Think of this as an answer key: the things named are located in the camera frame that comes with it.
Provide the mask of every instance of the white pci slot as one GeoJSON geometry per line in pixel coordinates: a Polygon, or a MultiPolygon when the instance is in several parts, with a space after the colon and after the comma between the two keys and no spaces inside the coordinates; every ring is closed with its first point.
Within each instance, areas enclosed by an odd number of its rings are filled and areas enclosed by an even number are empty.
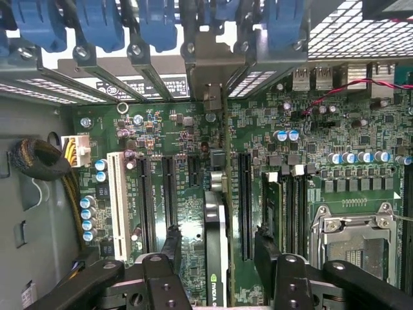
{"type": "Polygon", "coordinates": [[[110,208],[114,231],[115,259],[126,261],[130,257],[131,241],[126,189],[125,157],[123,152],[107,154],[110,208]]]}

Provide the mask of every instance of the capacitor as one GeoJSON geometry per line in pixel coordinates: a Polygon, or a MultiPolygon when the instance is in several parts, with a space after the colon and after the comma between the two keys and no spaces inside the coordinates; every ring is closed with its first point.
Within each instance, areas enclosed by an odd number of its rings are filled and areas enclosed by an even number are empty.
{"type": "Polygon", "coordinates": [[[129,130],[127,130],[127,129],[118,129],[116,131],[116,136],[119,139],[125,139],[125,138],[129,137],[129,134],[130,134],[129,130]]]}
{"type": "Polygon", "coordinates": [[[134,231],[130,235],[132,241],[137,241],[137,239],[142,235],[142,229],[140,227],[135,227],[134,231]]]}
{"type": "Polygon", "coordinates": [[[356,119],[351,123],[351,127],[354,129],[361,128],[368,125],[368,121],[365,119],[356,119]]]}
{"type": "Polygon", "coordinates": [[[136,160],[130,160],[126,163],[126,169],[132,170],[136,168],[136,160]]]}
{"type": "Polygon", "coordinates": [[[91,195],[85,196],[82,199],[80,199],[80,207],[82,209],[94,207],[95,204],[96,204],[95,198],[91,195]]]}
{"type": "Polygon", "coordinates": [[[357,155],[357,159],[358,161],[360,161],[361,163],[370,163],[372,161],[372,156],[370,153],[367,152],[360,152],[357,155]]]}
{"type": "Polygon", "coordinates": [[[108,178],[108,174],[106,171],[99,171],[96,173],[96,181],[104,182],[108,178]]]}
{"type": "Polygon", "coordinates": [[[291,110],[291,103],[289,102],[284,102],[278,106],[278,111],[280,112],[287,112],[289,110],[291,110]]]}
{"type": "Polygon", "coordinates": [[[97,171],[105,171],[108,168],[108,161],[107,160],[97,160],[95,162],[95,168],[97,171]]]}
{"type": "Polygon", "coordinates": [[[380,110],[388,106],[388,101],[381,98],[376,98],[370,104],[370,110],[380,110]]]}
{"type": "Polygon", "coordinates": [[[96,228],[92,228],[89,231],[83,233],[83,239],[86,242],[91,242],[97,236],[96,228]]]}
{"type": "Polygon", "coordinates": [[[340,154],[330,153],[327,156],[327,161],[329,163],[333,163],[334,165],[338,165],[340,163],[340,154]]]}
{"type": "Polygon", "coordinates": [[[296,130],[287,131],[287,137],[290,141],[297,141],[299,138],[299,133],[296,130]]]}
{"type": "Polygon", "coordinates": [[[96,210],[95,208],[89,208],[89,209],[83,209],[82,212],[80,212],[80,217],[84,220],[89,220],[95,215],[96,210]]]}
{"type": "Polygon", "coordinates": [[[327,113],[327,108],[324,105],[317,105],[314,108],[311,109],[311,112],[314,115],[324,115],[327,113]]]}
{"type": "Polygon", "coordinates": [[[95,218],[90,218],[89,220],[85,220],[82,222],[82,228],[84,231],[89,231],[95,226],[96,226],[95,218]]]}
{"type": "Polygon", "coordinates": [[[341,157],[344,163],[354,163],[356,161],[356,156],[353,153],[344,153],[341,157]]]}
{"type": "Polygon", "coordinates": [[[398,157],[396,157],[395,161],[399,165],[408,166],[412,163],[412,158],[411,157],[398,156],[398,157]]]}
{"type": "Polygon", "coordinates": [[[288,138],[287,133],[282,130],[275,131],[275,133],[272,136],[274,137],[276,141],[279,141],[279,142],[284,142],[288,138]]]}
{"type": "Polygon", "coordinates": [[[390,154],[388,152],[379,151],[379,152],[374,153],[374,159],[376,161],[386,163],[390,160],[390,154]]]}
{"type": "Polygon", "coordinates": [[[327,108],[327,112],[329,114],[334,114],[337,112],[337,107],[335,105],[329,105],[327,108]]]}
{"type": "Polygon", "coordinates": [[[125,155],[125,158],[128,160],[136,158],[136,152],[134,150],[124,150],[123,155],[125,155]]]}

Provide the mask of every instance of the metal mesh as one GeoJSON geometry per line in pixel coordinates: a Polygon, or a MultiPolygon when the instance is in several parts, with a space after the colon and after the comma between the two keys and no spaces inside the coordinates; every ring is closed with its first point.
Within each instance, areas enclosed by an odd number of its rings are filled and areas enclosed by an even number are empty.
{"type": "Polygon", "coordinates": [[[413,25],[367,21],[361,0],[346,0],[310,34],[309,59],[413,56],[413,25]]]}
{"type": "Polygon", "coordinates": [[[84,92],[80,92],[78,90],[74,90],[72,88],[68,88],[66,86],[62,86],[60,84],[47,81],[45,79],[18,79],[18,81],[27,83],[33,86],[45,88],[45,89],[48,89],[48,90],[51,90],[51,91],[54,91],[60,94],[65,94],[67,96],[71,96],[71,97],[81,99],[84,101],[88,101],[91,103],[105,102],[102,99],[85,94],[84,92]]]}
{"type": "Polygon", "coordinates": [[[0,92],[9,92],[11,94],[19,94],[19,95],[24,95],[24,96],[29,96],[29,97],[35,97],[47,101],[52,101],[52,102],[57,102],[57,103],[62,103],[64,105],[67,105],[69,103],[77,103],[76,101],[71,101],[71,100],[66,100],[63,98],[55,97],[55,96],[49,96],[42,94],[40,92],[33,92],[31,90],[27,90],[24,88],[19,88],[19,87],[14,87],[10,85],[5,85],[5,84],[0,84],[0,92]]]}

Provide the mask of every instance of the motherboard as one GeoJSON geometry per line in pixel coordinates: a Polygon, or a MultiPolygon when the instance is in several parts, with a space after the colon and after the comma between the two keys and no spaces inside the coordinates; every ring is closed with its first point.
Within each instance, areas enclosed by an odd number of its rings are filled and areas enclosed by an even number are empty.
{"type": "Polygon", "coordinates": [[[365,85],[312,107],[325,92],[285,89],[224,99],[209,113],[194,102],[77,107],[76,132],[89,136],[92,159],[78,170],[86,243],[130,265],[160,251],[177,225],[188,298],[211,305],[218,275],[208,272],[214,246],[206,242],[205,210],[212,191],[225,209],[226,238],[216,245],[227,261],[218,276],[223,305],[267,302],[254,267],[262,226],[281,252],[314,267],[347,260],[399,287],[410,91],[378,100],[365,85]]]}

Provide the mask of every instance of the cable bundle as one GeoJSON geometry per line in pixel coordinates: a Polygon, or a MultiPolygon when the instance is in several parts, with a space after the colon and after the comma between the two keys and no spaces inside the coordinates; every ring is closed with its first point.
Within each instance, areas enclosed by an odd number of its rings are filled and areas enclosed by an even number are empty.
{"type": "Polygon", "coordinates": [[[43,181],[61,179],[72,208],[79,243],[83,249],[82,223],[79,214],[79,183],[70,162],[53,145],[40,139],[27,138],[19,141],[11,150],[11,164],[23,174],[43,181]]]}

